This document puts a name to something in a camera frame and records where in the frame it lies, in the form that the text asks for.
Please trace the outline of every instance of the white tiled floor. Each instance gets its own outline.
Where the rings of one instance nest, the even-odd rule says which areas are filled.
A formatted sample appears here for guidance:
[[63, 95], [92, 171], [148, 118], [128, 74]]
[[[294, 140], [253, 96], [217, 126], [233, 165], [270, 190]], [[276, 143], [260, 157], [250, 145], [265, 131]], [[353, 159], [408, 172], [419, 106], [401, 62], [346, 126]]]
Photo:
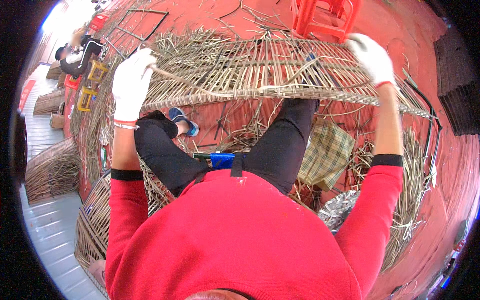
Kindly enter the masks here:
[[[49, 116], [32, 116], [38, 96], [49, 93], [57, 84], [56, 80], [45, 79], [47, 72], [48, 66], [40, 65], [28, 78], [36, 80], [24, 107], [29, 160], [63, 139], [63, 130], [50, 128]], [[65, 298], [104, 300], [105, 297], [73, 256], [75, 222], [81, 205], [78, 193], [68, 193], [28, 205], [25, 188], [22, 186], [20, 196], [30, 239], [45, 269]]]

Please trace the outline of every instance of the red banner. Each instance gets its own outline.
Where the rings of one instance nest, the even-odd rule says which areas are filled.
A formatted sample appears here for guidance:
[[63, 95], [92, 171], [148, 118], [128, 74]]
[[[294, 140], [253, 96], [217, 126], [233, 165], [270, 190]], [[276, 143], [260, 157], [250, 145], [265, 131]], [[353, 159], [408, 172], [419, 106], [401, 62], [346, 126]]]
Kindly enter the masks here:
[[22, 95], [20, 96], [20, 104], [18, 105], [18, 108], [22, 111], [24, 109], [25, 102], [27, 102], [28, 95], [30, 94], [30, 91], [35, 85], [35, 82], [36, 80], [29, 80], [24, 90], [22, 91]]

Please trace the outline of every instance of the black sleeve cuff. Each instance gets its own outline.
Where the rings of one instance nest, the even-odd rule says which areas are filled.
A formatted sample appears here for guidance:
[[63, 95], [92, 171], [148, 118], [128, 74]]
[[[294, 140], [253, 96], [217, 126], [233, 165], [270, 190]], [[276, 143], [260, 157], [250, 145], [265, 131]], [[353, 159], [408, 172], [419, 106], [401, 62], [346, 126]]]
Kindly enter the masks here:
[[373, 166], [395, 166], [403, 167], [403, 156], [398, 154], [378, 154], [372, 159]]
[[111, 178], [115, 180], [135, 181], [144, 180], [144, 173], [139, 170], [112, 169]]

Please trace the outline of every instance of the hair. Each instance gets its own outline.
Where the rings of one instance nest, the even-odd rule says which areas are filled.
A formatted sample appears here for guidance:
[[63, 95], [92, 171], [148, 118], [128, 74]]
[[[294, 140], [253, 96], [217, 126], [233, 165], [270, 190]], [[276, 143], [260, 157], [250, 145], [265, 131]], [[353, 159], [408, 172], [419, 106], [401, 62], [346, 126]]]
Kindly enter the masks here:
[[60, 54], [65, 50], [65, 47], [60, 47], [57, 49], [57, 52], [55, 52], [55, 59], [60, 60]]

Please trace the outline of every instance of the red floor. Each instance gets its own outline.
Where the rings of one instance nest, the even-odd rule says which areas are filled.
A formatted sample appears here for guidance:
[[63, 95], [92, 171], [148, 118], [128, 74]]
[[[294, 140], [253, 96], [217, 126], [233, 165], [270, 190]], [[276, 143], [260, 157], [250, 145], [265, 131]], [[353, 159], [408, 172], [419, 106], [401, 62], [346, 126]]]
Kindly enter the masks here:
[[[169, 15], [160, 25], [157, 32], [165, 32], [174, 28], [180, 33], [185, 26], [191, 29], [204, 26], [204, 28], [217, 28], [218, 30], [224, 25], [219, 26], [219, 21], [209, 17], [223, 16], [235, 8], [239, 3], [232, 1], [216, 1], [216, 0], [192, 0], [186, 3], [176, 3], [173, 0], [159, 1], [150, 3], [147, 1], [117, 1], [104, 13], [111, 18], [108, 22], [117, 23], [124, 15], [125, 10], [137, 3], [144, 3], [139, 8], [154, 9], [160, 11], [168, 11]], [[291, 12], [289, 10], [290, 1], [280, 0], [275, 4], [276, 0], [244, 0], [243, 4], [256, 11], [273, 15], [274, 11], [280, 14], [280, 19], [290, 25], [292, 22]], [[437, 76], [435, 53], [433, 50], [433, 42], [437, 40], [446, 31], [446, 25], [438, 18], [430, 7], [421, 0], [403, 0], [403, 1], [387, 1], [380, 0], [364, 0], [363, 7], [360, 11], [354, 32], [364, 33], [371, 36], [380, 45], [387, 48], [394, 69], [402, 78], [406, 76], [402, 73], [402, 67], [409, 72], [413, 80], [418, 84], [419, 89], [427, 96], [439, 115], [440, 122], [444, 129], [440, 137], [438, 157], [436, 167], [438, 171], [437, 185], [427, 192], [421, 209], [420, 216], [423, 223], [414, 232], [413, 240], [410, 242], [406, 251], [399, 259], [399, 263], [387, 270], [386, 273], [380, 274], [375, 286], [368, 295], [368, 299], [383, 299], [390, 292], [400, 285], [410, 283], [405, 289], [396, 294], [394, 299], [412, 299], [422, 292], [432, 280], [433, 276], [443, 267], [445, 257], [451, 252], [453, 240], [457, 232], [459, 223], [468, 218], [472, 206], [478, 204], [479, 198], [479, 141], [477, 136], [455, 137], [451, 130], [448, 119], [443, 112], [442, 106], [437, 95]], [[234, 14], [222, 18], [224, 22], [235, 25], [233, 30], [238, 33], [241, 38], [248, 39], [254, 37], [257, 33], [246, 30], [258, 30], [255, 24], [243, 19], [243, 17], [251, 19], [251, 15], [237, 10]], [[123, 26], [134, 25], [142, 18], [141, 14], [132, 18]], [[144, 19], [141, 26], [135, 29], [136, 32], [148, 32], [158, 19]], [[325, 37], [329, 41], [335, 41], [334, 38]], [[133, 45], [131, 40], [124, 38], [122, 42], [124, 47]], [[261, 114], [264, 116], [263, 123], [267, 123], [276, 100], [266, 99], [263, 101]], [[239, 129], [241, 125], [246, 124], [259, 103], [258, 99], [245, 101], [242, 106], [234, 113], [229, 115], [228, 121], [225, 122], [227, 131]], [[191, 117], [200, 125], [200, 134], [194, 139], [196, 145], [218, 143], [220, 139], [225, 137], [225, 133], [220, 130], [217, 139], [214, 139], [216, 131], [216, 120], [220, 118], [221, 111], [225, 103], [216, 103], [196, 107], [194, 111], [186, 108], [186, 112], [193, 112]], [[233, 102], [226, 103], [227, 112], [233, 107]], [[352, 111], [358, 108], [358, 105], [333, 103], [329, 108], [329, 113], [337, 114], [346, 111]], [[365, 108], [361, 110], [360, 123], [365, 122], [375, 114], [375, 108]], [[344, 116], [334, 117], [335, 122], [344, 123], [344, 129], [355, 136], [355, 125], [358, 114], [348, 114]], [[413, 125], [418, 135], [425, 140], [427, 131], [427, 122], [412, 118], [404, 117], [404, 126]], [[371, 132], [375, 128], [375, 118], [363, 128], [364, 132]], [[365, 137], [373, 139], [372, 134], [366, 134]], [[431, 153], [434, 149], [434, 140], [436, 137], [436, 129], [432, 132]], [[189, 147], [193, 148], [193, 143], [189, 140]], [[343, 190], [342, 184], [344, 178], [339, 180], [336, 187]], [[81, 188], [81, 196], [86, 197], [89, 186]], [[323, 195], [323, 200], [331, 198], [330, 193]]]

